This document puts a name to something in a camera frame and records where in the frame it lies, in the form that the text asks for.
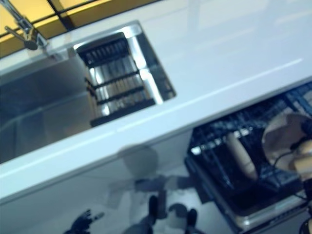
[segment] sink basin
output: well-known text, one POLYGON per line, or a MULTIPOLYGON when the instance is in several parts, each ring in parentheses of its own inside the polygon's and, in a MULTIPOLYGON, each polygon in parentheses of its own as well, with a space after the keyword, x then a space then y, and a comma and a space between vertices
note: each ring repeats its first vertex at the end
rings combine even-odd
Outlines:
POLYGON ((0 163, 176 94, 139 23, 1 76, 0 163))

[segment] dishwasher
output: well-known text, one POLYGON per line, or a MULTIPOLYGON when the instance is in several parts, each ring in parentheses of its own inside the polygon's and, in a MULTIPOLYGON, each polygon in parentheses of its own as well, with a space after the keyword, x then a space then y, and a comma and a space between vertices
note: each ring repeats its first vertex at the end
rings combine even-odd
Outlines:
POLYGON ((306 209, 297 173, 268 162, 262 136, 280 115, 312 116, 312 82, 194 128, 185 159, 235 233, 258 233, 306 209), (231 133, 246 149, 258 175, 248 178, 227 147, 231 133))

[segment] faucet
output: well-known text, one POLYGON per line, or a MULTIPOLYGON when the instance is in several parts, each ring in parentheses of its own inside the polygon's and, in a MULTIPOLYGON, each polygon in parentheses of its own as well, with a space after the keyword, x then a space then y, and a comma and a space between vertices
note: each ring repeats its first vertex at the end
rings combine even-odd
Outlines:
POLYGON ((14 17, 15 23, 23 31, 24 37, 20 36, 8 26, 4 27, 5 30, 23 41, 27 49, 37 50, 38 47, 45 47, 48 44, 47 39, 31 24, 27 17, 22 16, 18 12, 9 0, 0 0, 0 4, 14 17))

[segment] rolling pin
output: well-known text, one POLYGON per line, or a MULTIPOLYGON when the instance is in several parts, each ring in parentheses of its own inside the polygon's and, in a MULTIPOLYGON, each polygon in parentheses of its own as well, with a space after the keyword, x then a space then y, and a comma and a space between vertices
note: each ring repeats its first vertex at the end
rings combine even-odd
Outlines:
POLYGON ((228 133, 225 140, 227 147, 232 153, 242 173, 249 179, 257 180, 258 173, 255 169, 254 163, 242 143, 240 143, 233 133, 228 133))

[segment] wire rack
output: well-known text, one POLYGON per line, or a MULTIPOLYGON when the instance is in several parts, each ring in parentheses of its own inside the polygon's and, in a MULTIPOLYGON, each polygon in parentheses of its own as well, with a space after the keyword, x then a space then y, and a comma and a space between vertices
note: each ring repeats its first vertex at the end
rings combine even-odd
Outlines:
POLYGON ((155 101, 147 92, 139 69, 122 33, 94 41, 77 49, 87 65, 87 90, 95 99, 92 126, 130 114, 155 101))
POLYGON ((279 189, 298 179, 298 175, 278 169, 274 174, 272 165, 265 158, 261 139, 274 117, 290 113, 312 116, 312 82, 195 128, 189 153, 202 159, 213 179, 223 188, 239 192, 250 184, 250 180, 236 166, 226 147, 224 136, 233 132, 254 162, 259 183, 279 189))

